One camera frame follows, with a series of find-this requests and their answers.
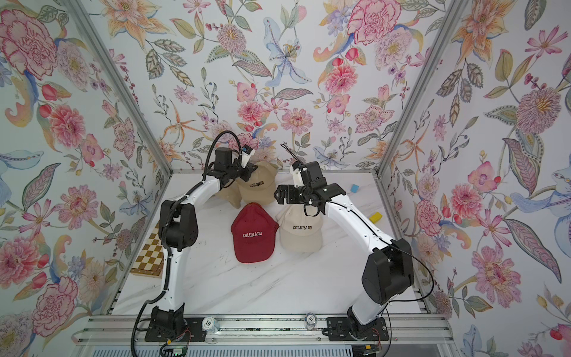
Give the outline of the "tan Colorado baseball cap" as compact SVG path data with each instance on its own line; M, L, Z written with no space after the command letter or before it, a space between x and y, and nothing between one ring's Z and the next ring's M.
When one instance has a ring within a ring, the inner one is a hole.
M236 180L242 201L246 204L270 205L275 201L277 169L268 162L257 162L257 169L248 181Z

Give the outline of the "cream Colorado baseball cap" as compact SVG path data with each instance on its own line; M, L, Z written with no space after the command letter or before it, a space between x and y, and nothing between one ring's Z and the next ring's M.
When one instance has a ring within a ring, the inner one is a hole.
M315 253L323 245L323 215L311 205L288 205L277 215L280 244L295 253Z

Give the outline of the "maroon cap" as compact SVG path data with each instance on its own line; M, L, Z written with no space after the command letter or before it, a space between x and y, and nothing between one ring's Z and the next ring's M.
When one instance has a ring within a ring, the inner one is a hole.
M274 253L278 223L256 202L247 204L236 216L230 231L236 259L260 263Z

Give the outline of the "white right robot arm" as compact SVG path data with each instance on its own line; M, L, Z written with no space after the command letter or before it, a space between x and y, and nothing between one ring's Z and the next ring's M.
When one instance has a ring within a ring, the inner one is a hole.
M395 239L369 220L336 183L328 183L317 162L296 161L289 169L293 184L274 192L279 205L300 205L303 213L316 208L360 245L367 254L361 276L364 292L348 309L356 328L372 326L391 300L414 284L413 254L405 239Z

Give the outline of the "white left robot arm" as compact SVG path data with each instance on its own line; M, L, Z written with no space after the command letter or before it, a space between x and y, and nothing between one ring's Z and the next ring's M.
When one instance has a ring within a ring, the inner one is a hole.
M187 329L184 301L180 287L190 248L199 237L196 210L236 179L250 179L257 166L250 162L255 149L245 146L233 156L233 150L218 148L215 161L206 168L203 178L178 199L161 204L159 238L164 249L162 291L150 300L153 304L150 328L168 338L178 338Z

